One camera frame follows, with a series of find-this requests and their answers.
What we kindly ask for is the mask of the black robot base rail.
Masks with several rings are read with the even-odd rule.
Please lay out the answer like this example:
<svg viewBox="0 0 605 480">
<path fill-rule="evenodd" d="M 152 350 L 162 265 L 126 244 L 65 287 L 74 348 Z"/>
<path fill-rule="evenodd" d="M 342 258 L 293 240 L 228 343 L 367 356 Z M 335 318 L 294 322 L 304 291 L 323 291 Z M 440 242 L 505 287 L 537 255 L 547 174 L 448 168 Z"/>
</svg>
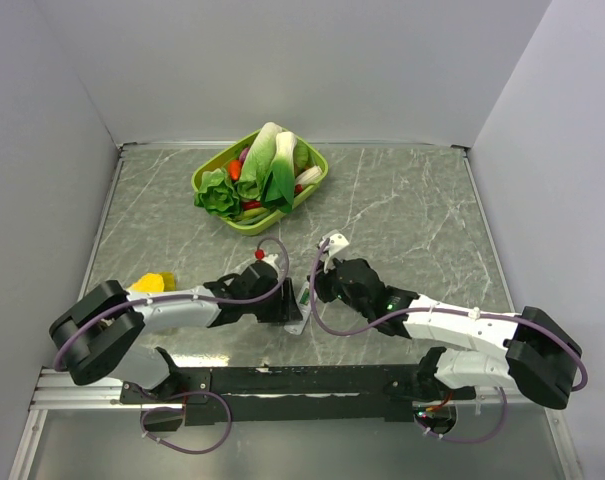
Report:
<svg viewBox="0 0 605 480">
<path fill-rule="evenodd" d="M 187 426 L 235 422 L 382 419 L 411 422 L 417 405 L 473 400 L 418 365 L 180 368 L 159 393 L 128 382 L 120 402 L 176 407 Z"/>
</svg>

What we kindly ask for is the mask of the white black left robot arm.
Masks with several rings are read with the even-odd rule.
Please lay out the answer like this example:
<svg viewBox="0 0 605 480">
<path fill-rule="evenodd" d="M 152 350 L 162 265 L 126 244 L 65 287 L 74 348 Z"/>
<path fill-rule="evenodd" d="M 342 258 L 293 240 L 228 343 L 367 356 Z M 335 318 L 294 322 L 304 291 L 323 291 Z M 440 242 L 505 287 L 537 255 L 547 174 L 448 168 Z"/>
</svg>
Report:
<svg viewBox="0 0 605 480">
<path fill-rule="evenodd" d="M 53 365 L 78 386 L 112 377 L 133 381 L 154 400 L 166 402 L 180 387 L 175 365 L 165 348 L 137 348 L 136 340 L 166 329 L 216 328 L 246 315 L 277 325 L 302 320 L 286 258 L 270 254 L 240 274 L 188 290 L 143 293 L 105 281 L 51 325 L 57 348 Z"/>
</svg>

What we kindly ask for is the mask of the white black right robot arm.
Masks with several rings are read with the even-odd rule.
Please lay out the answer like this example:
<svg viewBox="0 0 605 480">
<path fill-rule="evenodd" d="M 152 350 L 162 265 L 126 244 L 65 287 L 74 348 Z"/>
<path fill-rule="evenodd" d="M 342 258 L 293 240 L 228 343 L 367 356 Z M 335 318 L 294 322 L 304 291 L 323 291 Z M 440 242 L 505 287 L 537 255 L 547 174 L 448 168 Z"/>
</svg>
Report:
<svg viewBox="0 0 605 480">
<path fill-rule="evenodd" d="M 563 410 L 588 382 L 581 348 L 540 308 L 493 313 L 442 303 L 384 284 L 364 259 L 317 260 L 309 282 L 311 303 L 339 300 L 368 329 L 438 343 L 418 375 L 430 398 L 467 387 L 515 388 L 538 405 Z"/>
</svg>

